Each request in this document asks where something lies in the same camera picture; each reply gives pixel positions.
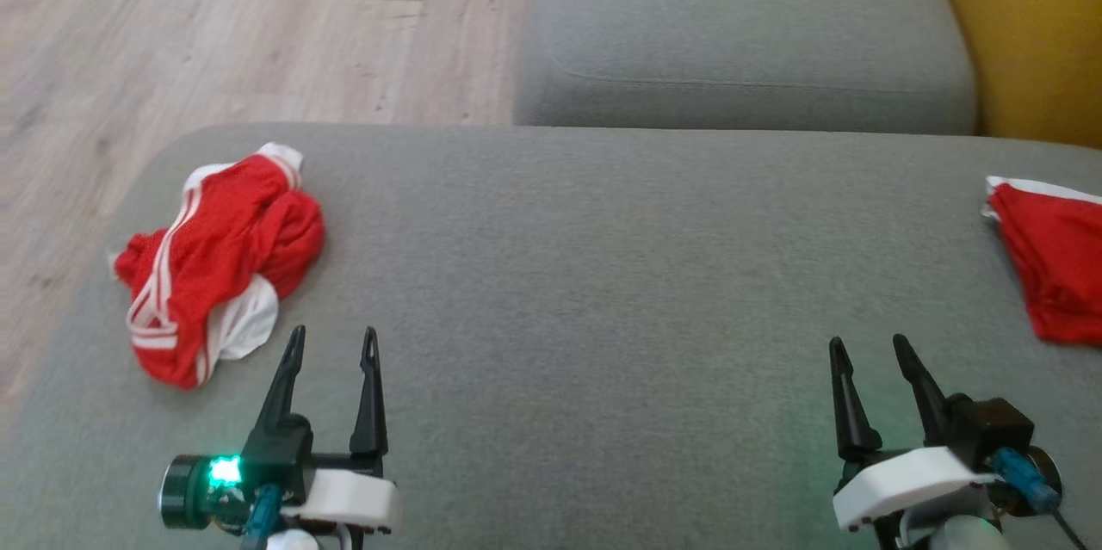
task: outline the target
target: red and white clothing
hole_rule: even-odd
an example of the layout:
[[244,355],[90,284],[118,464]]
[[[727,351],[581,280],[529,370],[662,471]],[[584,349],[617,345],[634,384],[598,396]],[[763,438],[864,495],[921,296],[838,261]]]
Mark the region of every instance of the red and white clothing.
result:
[[324,242],[321,207],[300,191],[301,166],[298,151],[269,143],[236,164],[195,170],[176,220],[136,235],[115,260],[133,300],[131,344],[150,376],[191,389],[219,358],[268,341],[279,299]]
[[987,195],[1037,336],[1102,345],[1102,197],[997,176]]

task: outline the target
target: black cable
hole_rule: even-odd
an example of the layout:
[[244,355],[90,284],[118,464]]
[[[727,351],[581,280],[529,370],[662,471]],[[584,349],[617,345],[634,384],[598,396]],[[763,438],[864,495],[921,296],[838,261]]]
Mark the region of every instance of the black cable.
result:
[[1074,546],[1076,550],[1087,550],[1087,544],[1083,543],[1082,539],[1079,539],[1076,531],[1071,530],[1071,525],[1068,524],[1068,520],[1063,519],[1063,515],[1061,515],[1058,509],[1052,510],[1052,517],[1056,518],[1056,524],[1058,524],[1060,529],[1063,530],[1063,535],[1068,536],[1068,539],[1071,540],[1071,546]]

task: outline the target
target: gray ottoman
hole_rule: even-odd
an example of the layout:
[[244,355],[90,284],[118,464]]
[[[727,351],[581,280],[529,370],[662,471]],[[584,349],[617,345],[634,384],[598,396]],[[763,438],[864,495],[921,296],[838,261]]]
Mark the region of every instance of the gray ottoman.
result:
[[975,130],[948,0],[532,0],[517,123]]
[[[154,510],[182,452],[245,441],[291,327],[294,408],[338,451],[378,327],[406,530],[370,548],[873,548],[838,531],[827,343],[889,446],[921,424],[906,333],[949,392],[1037,422],[1065,513],[1102,543],[1102,355],[1036,341],[979,215],[998,173],[1102,193],[1102,152],[980,138],[302,126],[170,147],[109,245],[171,223],[187,174],[273,140],[305,154],[325,250],[274,341],[181,392],[137,367],[97,269],[44,351],[0,467],[4,548],[236,548]],[[1050,519],[1017,548],[1063,548]],[[74,536],[79,536],[79,543]]]

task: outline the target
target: red cloth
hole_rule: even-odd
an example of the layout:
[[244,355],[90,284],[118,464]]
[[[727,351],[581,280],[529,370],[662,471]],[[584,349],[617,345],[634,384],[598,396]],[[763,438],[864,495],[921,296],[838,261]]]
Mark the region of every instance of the red cloth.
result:
[[241,295],[255,273],[281,299],[302,281],[324,226],[317,202],[296,190],[300,162],[269,144],[235,165],[197,170],[176,222],[136,235],[118,257],[115,271],[133,300],[131,343],[150,376],[184,389],[202,384],[219,353],[207,342],[213,308]]
[[1102,204],[996,185],[988,204],[1038,337],[1102,345]]

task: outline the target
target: robotic arm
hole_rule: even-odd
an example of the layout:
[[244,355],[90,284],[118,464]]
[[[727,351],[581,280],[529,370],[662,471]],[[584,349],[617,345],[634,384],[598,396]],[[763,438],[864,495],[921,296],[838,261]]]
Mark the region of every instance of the robotic arm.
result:
[[164,526],[202,530],[214,522],[240,536],[246,550],[315,550],[315,536],[361,550],[366,535],[398,530],[398,488],[382,478],[389,446],[375,330],[364,337],[364,386],[346,454],[312,452],[310,421],[291,412],[305,342],[305,327],[295,327],[239,454],[172,461],[158,497]]
[[1063,486],[1034,423],[1003,398],[973,401],[942,395],[903,335],[893,339],[904,378],[918,405],[923,446],[882,451],[853,384],[842,339],[830,343],[838,455],[845,464],[834,490],[842,530],[871,528],[882,550],[1009,550],[1003,516],[1060,516]]

